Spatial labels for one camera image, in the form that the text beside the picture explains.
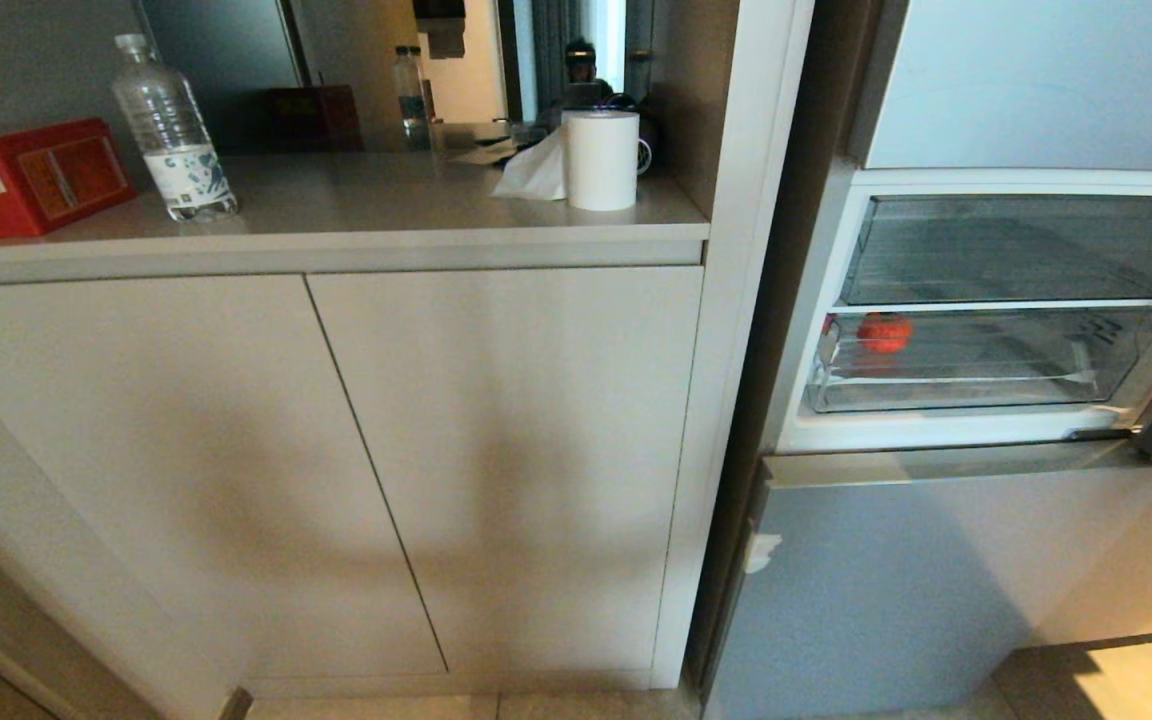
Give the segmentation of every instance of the countertop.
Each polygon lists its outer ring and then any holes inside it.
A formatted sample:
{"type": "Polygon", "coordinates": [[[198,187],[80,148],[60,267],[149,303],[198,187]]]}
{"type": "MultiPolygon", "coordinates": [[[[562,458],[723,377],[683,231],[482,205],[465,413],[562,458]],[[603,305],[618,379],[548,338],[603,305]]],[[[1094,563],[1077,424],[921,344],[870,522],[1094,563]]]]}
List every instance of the countertop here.
{"type": "Polygon", "coordinates": [[[456,156],[225,158],[241,202],[237,217],[175,223],[156,192],[142,194],[46,236],[0,241],[0,282],[699,263],[708,220],[662,172],[641,177],[639,199],[631,209],[596,213],[562,200],[493,199],[488,194],[502,170],[457,162],[456,156]],[[204,255],[211,258],[203,260],[204,255]],[[128,264],[132,259],[152,262],[137,268],[128,264]]]}

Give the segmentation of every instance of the red tomato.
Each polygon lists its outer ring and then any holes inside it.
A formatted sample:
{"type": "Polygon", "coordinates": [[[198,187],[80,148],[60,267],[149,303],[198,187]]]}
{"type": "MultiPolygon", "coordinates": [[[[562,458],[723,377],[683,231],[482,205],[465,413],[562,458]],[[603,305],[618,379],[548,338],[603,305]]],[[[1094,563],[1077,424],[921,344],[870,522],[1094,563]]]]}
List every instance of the red tomato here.
{"type": "Polygon", "coordinates": [[[865,350],[892,355],[900,353],[909,346],[909,338],[914,336],[914,323],[894,313],[869,313],[861,320],[861,328],[856,331],[856,338],[861,339],[861,344],[865,350]]]}

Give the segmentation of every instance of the red container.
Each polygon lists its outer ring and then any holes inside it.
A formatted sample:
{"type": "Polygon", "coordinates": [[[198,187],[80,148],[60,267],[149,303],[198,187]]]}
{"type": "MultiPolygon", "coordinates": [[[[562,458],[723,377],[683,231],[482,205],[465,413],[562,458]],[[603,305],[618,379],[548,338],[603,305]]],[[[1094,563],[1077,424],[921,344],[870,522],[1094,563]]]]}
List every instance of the red container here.
{"type": "Polygon", "coordinates": [[[40,236],[132,197],[99,118],[0,136],[0,238],[40,236]]]}

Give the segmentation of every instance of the cabinet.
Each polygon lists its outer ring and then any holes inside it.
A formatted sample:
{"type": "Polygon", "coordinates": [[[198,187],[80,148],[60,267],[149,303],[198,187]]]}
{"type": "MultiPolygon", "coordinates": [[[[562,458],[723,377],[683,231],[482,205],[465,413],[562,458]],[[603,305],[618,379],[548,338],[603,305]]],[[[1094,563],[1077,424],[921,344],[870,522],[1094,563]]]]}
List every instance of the cabinet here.
{"type": "Polygon", "coordinates": [[[0,287],[0,419],[232,682],[442,673],[301,276],[0,287]]]}
{"type": "Polygon", "coordinates": [[[645,675],[702,275],[0,287],[0,419],[233,683],[645,675]]]}
{"type": "Polygon", "coordinates": [[[652,667],[702,275],[308,279],[453,674],[652,667]]]}

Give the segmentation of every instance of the floor tile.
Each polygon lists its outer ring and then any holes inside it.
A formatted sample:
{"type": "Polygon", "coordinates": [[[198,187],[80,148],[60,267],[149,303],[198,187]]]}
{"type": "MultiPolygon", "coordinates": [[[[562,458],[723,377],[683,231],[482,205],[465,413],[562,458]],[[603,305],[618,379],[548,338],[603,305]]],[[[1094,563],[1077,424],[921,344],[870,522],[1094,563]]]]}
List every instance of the floor tile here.
{"type": "Polygon", "coordinates": [[[696,720],[685,689],[620,694],[507,694],[499,720],[696,720]]]}
{"type": "Polygon", "coordinates": [[[495,720],[495,696],[273,698],[257,700],[248,720],[495,720]]]}
{"type": "Polygon", "coordinates": [[[813,717],[810,720],[1016,720],[1011,706],[993,680],[986,680],[963,705],[899,712],[869,712],[861,715],[813,717]]]}
{"type": "Polygon", "coordinates": [[[1020,720],[1152,720],[1152,642],[1021,650],[995,680],[1020,720]]]}

